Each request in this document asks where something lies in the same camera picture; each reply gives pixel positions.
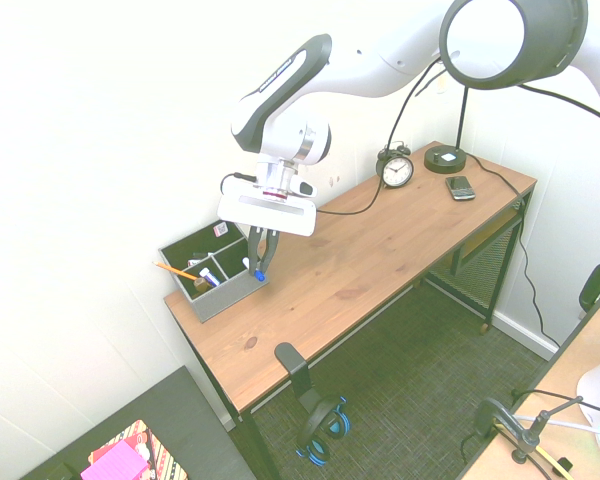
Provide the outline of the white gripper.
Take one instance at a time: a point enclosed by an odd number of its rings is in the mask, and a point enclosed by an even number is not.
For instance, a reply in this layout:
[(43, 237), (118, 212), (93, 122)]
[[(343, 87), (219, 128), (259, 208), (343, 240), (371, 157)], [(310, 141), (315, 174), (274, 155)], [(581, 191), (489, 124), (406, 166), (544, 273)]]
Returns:
[(280, 232), (311, 236), (316, 226), (316, 206), (311, 200), (296, 196), (275, 199), (239, 179), (223, 183), (217, 215), (225, 221), (251, 226), (247, 255), (250, 274), (255, 274), (258, 266), (261, 272), (268, 271)]

